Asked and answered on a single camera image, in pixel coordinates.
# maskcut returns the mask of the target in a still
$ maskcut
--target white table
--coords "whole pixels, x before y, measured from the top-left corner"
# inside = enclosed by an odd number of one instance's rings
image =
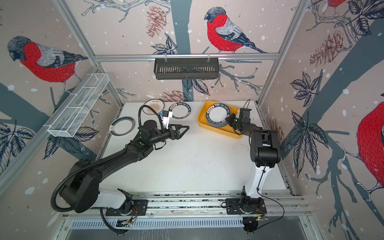
[[[243,107],[245,101],[222,103]],[[165,103],[165,110],[173,103]],[[254,164],[250,159],[248,137],[227,137],[198,126],[197,116],[204,102],[188,102],[192,111],[185,119],[170,120],[171,124],[188,125],[190,129],[179,140],[167,140],[163,149],[153,150],[145,159],[111,174],[100,184],[108,189],[121,188],[127,192],[152,194],[225,193],[241,191],[248,181]],[[135,119],[134,130],[124,136],[111,136],[103,157],[124,148],[137,133],[137,113],[143,103],[125,103],[120,116]],[[249,104],[251,123],[262,126],[253,101]],[[142,124],[154,115],[141,114]],[[267,176],[263,190],[286,189],[280,171],[275,166]]]

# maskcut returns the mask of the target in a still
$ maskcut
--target gray floor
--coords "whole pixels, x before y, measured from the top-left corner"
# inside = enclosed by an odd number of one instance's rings
[[[261,221],[260,226],[277,217],[269,217]],[[66,240],[259,240],[259,239],[295,239],[306,240],[299,217],[283,217],[277,222],[268,224],[255,232],[247,234],[242,228],[178,228],[159,230],[130,230],[116,236],[109,229],[72,230]]]

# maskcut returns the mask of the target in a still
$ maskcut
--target wall-mounted shelf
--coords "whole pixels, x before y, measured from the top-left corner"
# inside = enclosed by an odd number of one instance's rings
[[[105,73],[93,73],[48,129],[55,137],[73,137],[109,83]]]

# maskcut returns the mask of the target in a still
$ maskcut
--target plate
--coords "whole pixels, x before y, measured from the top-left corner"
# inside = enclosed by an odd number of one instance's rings
[[[131,132],[134,127],[135,120],[132,117],[125,116],[113,121],[109,126],[109,132],[114,136],[123,136]]]
[[[207,109],[205,118],[212,127],[225,127],[228,125],[225,120],[231,115],[229,107],[223,103],[216,103]]]
[[[175,112],[173,111],[173,109],[174,109],[175,107],[177,107],[177,106],[183,106],[183,107],[186,107],[188,112],[187,112],[184,116],[182,116],[182,117],[176,117],[176,116],[174,115]],[[190,107],[188,104],[186,104],[186,103],[175,103],[175,104],[172,104],[172,105],[169,107],[168,111],[172,111],[172,118],[175,118],[175,119],[183,119],[183,118],[186,118],[186,117],[189,116],[189,114],[191,113],[191,107]]]
[[[150,106],[151,108],[153,108],[153,110],[155,110],[157,113],[161,113],[161,111],[164,110],[164,102],[160,99],[152,99],[152,100],[149,100],[147,101],[146,103],[144,103],[144,105],[148,105]],[[148,115],[155,115],[152,110],[150,110],[149,108],[143,108],[143,112],[145,114],[148,114]]]

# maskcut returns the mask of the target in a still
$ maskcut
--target black mounting plate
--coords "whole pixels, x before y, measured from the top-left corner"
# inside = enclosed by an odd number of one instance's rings
[[[240,199],[235,198],[227,198],[225,199],[225,205],[227,209],[228,215],[238,215],[238,214],[266,214],[266,208],[264,204],[264,200],[262,198],[259,199],[259,202],[257,203],[257,208],[260,210],[258,211],[256,208],[254,208],[251,212],[247,212],[241,209],[240,205]]]
[[[132,206],[137,207],[139,214],[138,216],[145,216],[145,212],[147,211],[148,206],[148,200],[132,200]],[[132,209],[130,213],[127,215],[121,215],[120,211],[118,209],[108,208],[107,212],[105,213],[106,216],[134,216],[136,213]]]

